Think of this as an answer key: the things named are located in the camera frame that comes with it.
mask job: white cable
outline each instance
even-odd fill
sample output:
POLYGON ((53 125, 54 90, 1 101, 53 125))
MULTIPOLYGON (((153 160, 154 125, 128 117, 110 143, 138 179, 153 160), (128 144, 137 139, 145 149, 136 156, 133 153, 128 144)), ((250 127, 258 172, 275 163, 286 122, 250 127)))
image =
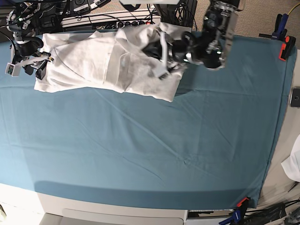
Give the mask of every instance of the white cable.
POLYGON ((48 12, 48 11, 50 11, 51 9, 49 9, 49 10, 47 10, 47 11, 43 11, 43 12, 42 12, 42 15, 40 16, 40 18, 42 18, 42 16, 43 16, 44 12, 48 12))

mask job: black cable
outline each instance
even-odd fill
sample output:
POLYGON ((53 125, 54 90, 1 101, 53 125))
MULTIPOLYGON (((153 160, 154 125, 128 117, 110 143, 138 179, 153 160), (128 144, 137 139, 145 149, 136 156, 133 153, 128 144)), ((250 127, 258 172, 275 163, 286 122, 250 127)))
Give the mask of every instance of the black cable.
POLYGON ((133 15, 131 12, 129 12, 136 20, 137 20, 137 18, 136 18, 136 16, 135 15, 133 15))
POLYGON ((9 36, 7 36, 5 33, 3 33, 2 31, 0 31, 0 34, 2 34, 3 36, 5 36, 11 42, 11 44, 13 45, 14 50, 16 52, 14 41, 9 36))
MULTIPOLYGON (((28 17, 27 19, 25 19, 25 21, 26 21, 26 20, 30 20, 30 19, 32 19, 33 17, 35 17, 35 16, 37 16, 37 15, 43 13, 44 11, 50 9, 52 6, 53 6, 53 5, 50 5, 50 6, 46 7, 46 8, 44 8, 43 11, 37 11, 37 12, 34 13, 32 16, 30 16, 30 17, 28 17)), ((7 26, 9 26, 9 25, 16 25, 16 24, 20 24, 20 23, 23 23, 23 20, 22 20, 22 21, 13 22, 13 23, 10 23, 10 24, 4 25, 4 26, 1 26, 0 28, 7 27, 7 26)))
POLYGON ((89 18, 89 22, 90 22, 90 25, 92 26, 92 30, 93 30, 94 29, 94 25, 92 23, 92 20, 90 20, 90 18, 89 18))
POLYGON ((247 215, 245 214, 246 217, 254 217, 254 218, 263 218, 263 217, 256 217, 256 216, 251 216, 251 215, 247 215))
POLYGON ((155 9, 153 9, 152 11, 151 11, 151 13, 148 15, 148 16, 146 16, 145 18, 143 18, 143 19, 141 19, 141 20, 139 20, 138 22, 140 22, 140 21, 142 21, 142 20, 147 20, 148 19, 148 17, 149 16, 151 16, 154 12, 155 12, 156 10, 155 9))
POLYGON ((171 19, 170 19, 169 16, 162 10, 160 4, 157 4, 157 5, 155 6, 155 8, 158 9, 159 15, 160 15, 160 17, 161 17, 161 21, 162 21, 162 22, 172 24, 172 23, 170 22, 171 19))
POLYGON ((180 11, 180 16, 181 16, 181 20, 182 20, 182 25, 184 24, 183 22, 187 20, 187 10, 186 7, 182 7, 181 11, 180 11))
POLYGON ((147 4, 147 9, 148 9, 148 11, 149 11, 149 13, 150 13, 151 24, 153 24, 153 15, 152 15, 152 12, 151 12, 151 10, 150 10, 150 6, 148 6, 148 4, 147 4))
POLYGON ((175 12, 174 12, 174 25, 178 25, 178 26, 181 26, 182 24, 182 20, 179 21, 178 17, 177 17, 177 13, 179 13, 178 17, 181 16, 181 12, 179 10, 179 7, 175 9, 175 12))
POLYGON ((251 210, 251 211, 246 211, 246 212, 262 212, 262 211, 265 211, 267 209, 264 209, 264 210, 251 210))
POLYGON ((188 14, 188 12, 187 12, 187 11, 189 11, 188 5, 185 2, 182 2, 181 5, 183 6, 183 9, 184 9, 184 19, 186 20, 187 15, 188 15, 187 21, 188 21, 188 23, 190 23, 191 22, 191 17, 190 17, 191 13, 188 14))
POLYGON ((67 2, 68 0, 44 0, 44 1, 34 1, 34 0, 25 0, 24 2, 28 2, 28 3, 60 3, 60 2, 67 2))
POLYGON ((285 204, 285 207, 289 207, 289 206, 294 205, 294 204, 296 204, 296 203, 300 203, 300 200, 294 200, 294 201, 287 202, 287 203, 285 204))
POLYGON ((68 10, 69 7, 70 7, 70 2, 71 2, 71 0, 67 0, 67 3, 66 3, 66 5, 65 5, 65 7, 64 7, 64 10, 62 11, 60 20, 59 20, 59 22, 58 22, 58 26, 60 25, 60 23, 62 22, 62 20, 65 18, 66 13, 67 13, 67 10, 68 10))
POLYGON ((79 17, 81 17, 81 18, 88 18, 88 17, 95 17, 95 16, 102 16, 102 15, 103 15, 103 16, 107 16, 107 17, 110 17, 110 18, 112 18, 112 19, 118 20, 119 22, 124 23, 124 21, 120 20, 119 18, 114 17, 114 16, 112 16, 112 15, 107 15, 107 14, 100 14, 100 15, 73 15, 73 14, 71 13, 70 15, 71 15, 71 17, 79 16, 79 17))
POLYGON ((54 27, 55 26, 55 19, 54 17, 51 17, 51 25, 54 27))
POLYGON ((187 21, 188 21, 188 24, 189 24, 189 23, 190 23, 190 20, 187 19, 187 15, 188 15, 188 14, 187 14, 187 6, 186 6, 186 7, 182 7, 182 10, 181 10, 181 11, 182 11, 182 14, 183 14, 183 19, 182 19, 182 20, 183 20, 183 21, 186 21, 186 20, 187 20, 187 21))
POLYGON ((194 19, 194 22, 195 22, 196 31, 198 31, 197 23, 196 23, 196 20, 195 20, 195 16, 191 13, 191 11, 188 10, 188 12, 193 16, 193 19, 194 19))

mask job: wire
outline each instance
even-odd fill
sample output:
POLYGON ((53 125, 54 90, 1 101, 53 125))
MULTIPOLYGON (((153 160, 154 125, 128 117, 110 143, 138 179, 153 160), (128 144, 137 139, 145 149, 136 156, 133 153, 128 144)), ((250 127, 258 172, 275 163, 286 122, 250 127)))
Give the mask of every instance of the wire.
POLYGON ((64 1, 62 1, 62 0, 44 0, 44 1, 26 0, 24 2, 28 2, 28 3, 59 3, 59 2, 67 2, 67 1, 68 0, 64 0, 64 1))
POLYGON ((264 209, 264 210, 251 210, 251 211, 246 211, 246 212, 262 212, 262 211, 265 211, 267 209, 264 209))
POLYGON ((291 12, 292 12, 295 8, 297 8, 298 6, 300 6, 300 2, 299 2, 297 5, 295 5, 295 6, 289 11, 288 15, 290 15, 291 12))
POLYGON ((92 30, 93 30, 94 26, 93 26, 92 20, 90 20, 90 18, 89 18, 89 22, 90 22, 90 25, 92 26, 92 30))
POLYGON ((153 15, 152 15, 152 12, 150 11, 150 4, 148 5, 147 4, 147 9, 148 9, 148 11, 149 11, 149 13, 150 13, 150 17, 151 17, 151 24, 153 24, 153 15))
POLYGON ((43 14, 44 14, 45 12, 49 12, 51 9, 43 11, 43 12, 42 12, 42 15, 40 16, 40 18, 42 18, 43 14))
POLYGON ((151 16, 155 11, 156 11, 156 9, 153 9, 153 10, 151 11, 151 13, 150 13, 148 16, 146 16, 145 18, 139 20, 138 22, 140 22, 140 21, 142 21, 142 20, 147 20, 148 17, 151 16))
POLYGON ((289 206, 294 205, 296 203, 300 203, 300 200, 294 200, 294 201, 287 202, 287 203, 285 203, 285 207, 289 207, 289 206))
POLYGON ((78 16, 78 17, 81 17, 81 18, 88 18, 88 17, 95 17, 95 16, 107 16, 107 17, 110 17, 112 19, 115 19, 115 20, 118 20, 119 22, 122 22, 122 23, 125 23, 124 21, 120 20, 119 18, 117 17, 114 17, 112 15, 108 15, 108 14, 100 14, 100 15, 74 15, 72 13, 70 13, 71 17, 75 17, 75 16, 78 16))
POLYGON ((263 217, 256 217, 256 216, 251 216, 251 215, 247 215, 245 214, 246 217, 255 217, 255 218, 263 218, 263 217))
MULTIPOLYGON (((49 9, 50 7, 52 7, 52 5, 46 7, 43 11, 49 9)), ((37 11, 36 13, 34 13, 32 16, 26 18, 25 20, 30 20, 30 19, 32 19, 33 17, 37 16, 38 14, 42 13, 43 11, 41 11, 41 12, 40 12, 40 11, 37 11)), ((10 23, 10 24, 7 24, 7 25, 3 25, 3 26, 1 26, 0 28, 7 27, 7 26, 9 26, 9 25, 16 25, 16 24, 20 24, 20 23, 23 23, 23 20, 17 21, 17 22, 13 22, 13 23, 10 23)))
POLYGON ((64 9, 63 9, 63 11, 62 11, 62 14, 61 14, 59 20, 57 21, 57 23, 55 24, 55 26, 53 26, 53 27, 51 27, 51 28, 48 28, 48 29, 45 28, 44 31, 46 31, 47 33, 51 33, 51 32, 53 32, 55 29, 58 29, 58 28, 59 28, 59 26, 60 26, 62 20, 66 17, 67 10, 68 10, 69 7, 70 7, 70 1, 71 1, 71 0, 67 0, 67 3, 65 4, 64 9))
POLYGON ((2 31, 0 31, 0 34, 2 34, 2 35, 5 36, 8 40, 10 40, 10 42, 11 42, 11 44, 13 45, 14 50, 15 50, 15 52, 16 52, 16 48, 15 48, 14 41, 13 41, 9 36, 7 36, 5 33, 3 33, 2 31))
POLYGON ((137 18, 136 18, 136 16, 135 15, 133 15, 131 12, 129 12, 136 20, 137 20, 137 18))
POLYGON ((23 15, 23 13, 25 13, 25 11, 26 11, 28 8, 29 8, 29 6, 27 6, 26 9, 24 9, 23 12, 21 12, 21 14, 18 16, 18 18, 16 18, 16 20, 19 19, 19 18, 23 15))
POLYGON ((193 16, 193 19, 194 19, 194 22, 195 22, 196 31, 198 31, 197 23, 196 23, 196 20, 195 20, 195 16, 191 13, 191 11, 188 10, 188 12, 193 16))
POLYGON ((55 19, 54 17, 51 17, 51 25, 54 27, 55 26, 55 19))

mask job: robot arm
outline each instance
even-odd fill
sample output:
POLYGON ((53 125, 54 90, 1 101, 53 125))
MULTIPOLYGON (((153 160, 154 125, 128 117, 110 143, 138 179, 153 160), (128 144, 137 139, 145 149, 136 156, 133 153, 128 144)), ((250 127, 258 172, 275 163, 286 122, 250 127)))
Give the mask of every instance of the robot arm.
MULTIPOLYGON (((233 44, 238 17, 236 12, 241 11, 239 5, 241 3, 243 7, 244 1, 210 0, 199 37, 190 32, 184 32, 181 40, 172 40, 172 37, 167 37, 166 45, 164 44, 163 47, 159 41, 150 43, 144 48, 144 53, 164 61, 203 64, 208 69, 223 68, 233 44)), ((16 49, 11 50, 11 62, 7 64, 6 73, 18 76, 21 68, 24 68, 25 72, 31 75, 36 69, 36 77, 43 79, 46 65, 53 59, 50 53, 38 50, 43 47, 44 43, 36 37, 41 29, 36 24, 36 18, 53 8, 55 4, 48 4, 46 1, 43 4, 40 1, 39 3, 30 2, 19 4, 7 17, 7 29, 13 32, 16 49)), ((69 6, 70 0, 67 0, 63 15, 69 6)))
MULTIPOLYGON (((203 19, 201 35, 196 37, 184 32, 181 40, 168 42, 169 61, 203 64, 206 68, 217 70, 225 66, 233 44, 237 11, 243 0, 210 0, 203 19)), ((161 59, 162 47, 159 42, 151 43, 144 50, 148 56, 161 59)))
POLYGON ((19 76, 21 68, 24 68, 27 74, 32 75, 36 69, 36 77, 43 79, 46 64, 53 59, 50 53, 38 50, 44 43, 35 36, 36 26, 30 19, 40 13, 41 4, 22 3, 7 16, 7 29, 13 32, 15 47, 11 46, 11 61, 7 64, 6 74, 19 76))

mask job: electronic equipment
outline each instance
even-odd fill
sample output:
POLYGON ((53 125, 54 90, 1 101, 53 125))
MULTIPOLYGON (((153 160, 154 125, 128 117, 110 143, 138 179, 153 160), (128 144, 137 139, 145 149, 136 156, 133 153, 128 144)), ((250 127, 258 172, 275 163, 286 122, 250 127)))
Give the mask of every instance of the electronic equipment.
POLYGON ((292 89, 290 106, 294 108, 300 108, 300 87, 292 89))
MULTIPOLYGON (((82 16, 95 7, 110 2, 110 0, 91 1, 52 2, 48 0, 41 3, 40 0, 34 3, 29 0, 18 3, 7 17, 7 29, 14 33, 15 45, 11 46, 11 61, 7 65, 6 73, 18 76, 21 68, 24 68, 25 72, 31 75, 35 69, 37 70, 36 77, 43 79, 46 65, 53 59, 50 53, 39 51, 44 43, 36 35, 61 32, 63 31, 61 22, 64 18, 82 16), (43 26, 41 21, 48 13, 53 14, 52 11, 54 11, 54 17, 49 22, 51 25, 43 26)), ((191 32, 184 32, 181 40, 173 40, 172 37, 161 34, 160 41, 150 43, 143 51, 146 55, 162 61, 203 64, 208 69, 223 68, 233 44, 234 29, 238 18, 236 12, 243 10, 244 3, 244 0, 210 0, 199 37, 191 32)), ((132 23, 126 21, 123 26, 120 24, 119 27, 137 26, 141 23, 141 21, 132 23)))

